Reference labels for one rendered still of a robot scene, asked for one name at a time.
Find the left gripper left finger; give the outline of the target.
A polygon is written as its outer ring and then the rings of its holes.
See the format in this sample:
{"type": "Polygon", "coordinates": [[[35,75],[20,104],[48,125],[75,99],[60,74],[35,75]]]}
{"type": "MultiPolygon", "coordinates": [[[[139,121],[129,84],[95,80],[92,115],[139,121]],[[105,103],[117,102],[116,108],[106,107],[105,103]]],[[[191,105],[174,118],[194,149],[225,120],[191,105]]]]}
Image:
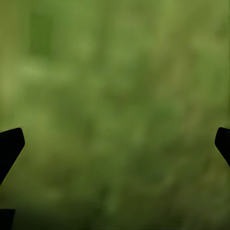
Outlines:
{"type": "Polygon", "coordinates": [[[20,127],[0,133],[0,185],[25,146],[20,127]]]}

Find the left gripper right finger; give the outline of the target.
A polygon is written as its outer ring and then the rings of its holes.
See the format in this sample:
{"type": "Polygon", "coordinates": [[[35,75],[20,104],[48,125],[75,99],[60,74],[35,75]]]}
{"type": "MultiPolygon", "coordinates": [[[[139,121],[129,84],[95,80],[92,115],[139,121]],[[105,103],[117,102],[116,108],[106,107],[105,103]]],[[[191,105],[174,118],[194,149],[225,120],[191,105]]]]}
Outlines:
{"type": "Polygon", "coordinates": [[[230,166],[230,129],[218,128],[215,145],[230,166]]]}

